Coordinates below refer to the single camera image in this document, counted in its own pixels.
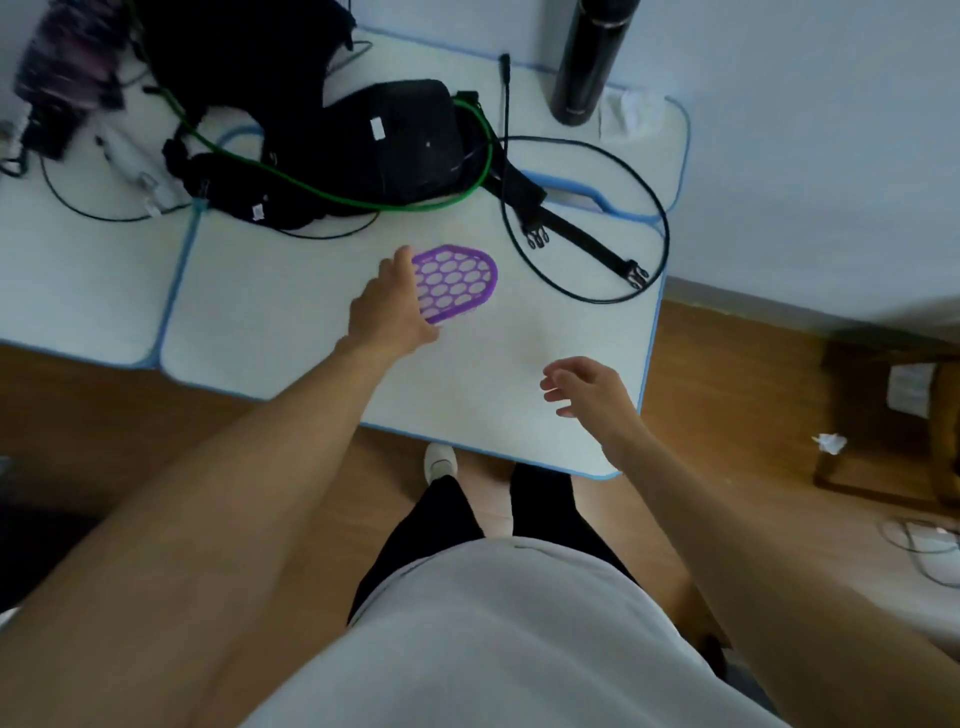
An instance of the purple silicone mat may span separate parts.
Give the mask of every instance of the purple silicone mat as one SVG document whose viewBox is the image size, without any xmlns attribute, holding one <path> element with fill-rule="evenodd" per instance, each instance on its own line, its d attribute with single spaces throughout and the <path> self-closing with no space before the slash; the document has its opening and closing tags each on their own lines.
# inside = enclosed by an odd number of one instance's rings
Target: purple silicone mat
<svg viewBox="0 0 960 728">
<path fill-rule="evenodd" d="M 496 287 L 496 264 L 483 251 L 442 245 L 414 255 L 413 263 L 420 312 L 429 324 L 476 308 Z"/>
</svg>

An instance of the metal clip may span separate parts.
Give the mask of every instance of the metal clip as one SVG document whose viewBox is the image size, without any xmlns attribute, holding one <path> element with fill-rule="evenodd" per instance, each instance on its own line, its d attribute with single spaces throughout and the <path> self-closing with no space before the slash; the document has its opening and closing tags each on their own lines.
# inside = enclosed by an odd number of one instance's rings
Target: metal clip
<svg viewBox="0 0 960 728">
<path fill-rule="evenodd" d="M 550 234 L 544 228 L 537 228 L 527 233 L 527 244 L 531 250 L 542 248 L 549 242 Z"/>
<path fill-rule="evenodd" d="M 642 291 L 647 287 L 647 280 L 650 278 L 650 274 L 643 270 L 635 260 L 628 260 L 627 263 L 630 265 L 630 270 L 625 276 L 627 282 L 636 290 Z"/>
</svg>

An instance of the black pants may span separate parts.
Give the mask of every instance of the black pants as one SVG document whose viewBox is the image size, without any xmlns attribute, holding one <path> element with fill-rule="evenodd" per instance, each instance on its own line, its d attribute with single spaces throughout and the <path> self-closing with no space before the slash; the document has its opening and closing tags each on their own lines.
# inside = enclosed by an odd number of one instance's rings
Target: black pants
<svg viewBox="0 0 960 728">
<path fill-rule="evenodd" d="M 577 512 L 573 483 L 566 473 L 517 465 L 510 478 L 514 535 L 583 551 L 606 561 L 636 583 L 630 572 Z M 390 534 L 373 567 L 357 587 L 350 619 L 388 576 L 418 559 L 484 537 L 460 483 L 452 475 L 434 480 Z"/>
</svg>

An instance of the black strap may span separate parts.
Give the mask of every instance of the black strap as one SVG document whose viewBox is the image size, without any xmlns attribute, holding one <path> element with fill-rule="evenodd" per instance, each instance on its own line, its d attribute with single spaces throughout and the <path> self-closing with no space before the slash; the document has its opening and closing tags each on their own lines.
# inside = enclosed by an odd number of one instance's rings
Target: black strap
<svg viewBox="0 0 960 728">
<path fill-rule="evenodd" d="M 507 187 L 504 191 L 501 170 L 505 162 L 508 165 L 509 172 L 507 173 Z M 589 233 L 582 231 L 573 223 L 544 207 L 546 190 L 531 181 L 510 162 L 507 162 L 499 144 L 493 147 L 491 171 L 483 181 L 483 186 L 497 198 L 500 197 L 501 193 L 504 194 L 506 199 L 503 202 L 516 212 L 516 217 L 520 221 L 520 229 L 531 248 L 542 248 L 550 242 L 550 236 L 545 230 L 549 229 L 560 237 L 569 240 L 584 253 L 596 258 L 637 290 L 646 285 L 650 274 L 643 270 L 635 260 L 624 260 Z"/>
<path fill-rule="evenodd" d="M 580 230 L 573 223 L 545 207 L 540 208 L 540 220 L 545 228 L 552 230 L 561 237 L 565 237 L 584 253 L 595 257 L 637 290 L 643 288 L 650 278 L 650 274 L 643 270 L 635 260 L 624 260 L 595 237 Z"/>
</svg>

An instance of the grey t-shirt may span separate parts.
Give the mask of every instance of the grey t-shirt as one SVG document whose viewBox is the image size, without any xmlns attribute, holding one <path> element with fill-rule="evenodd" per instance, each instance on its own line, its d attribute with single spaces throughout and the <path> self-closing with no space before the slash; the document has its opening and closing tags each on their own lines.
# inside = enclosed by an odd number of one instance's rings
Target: grey t-shirt
<svg viewBox="0 0 960 728">
<path fill-rule="evenodd" d="M 245 728 L 776 726 L 609 564 L 536 539 L 393 574 Z"/>
</svg>

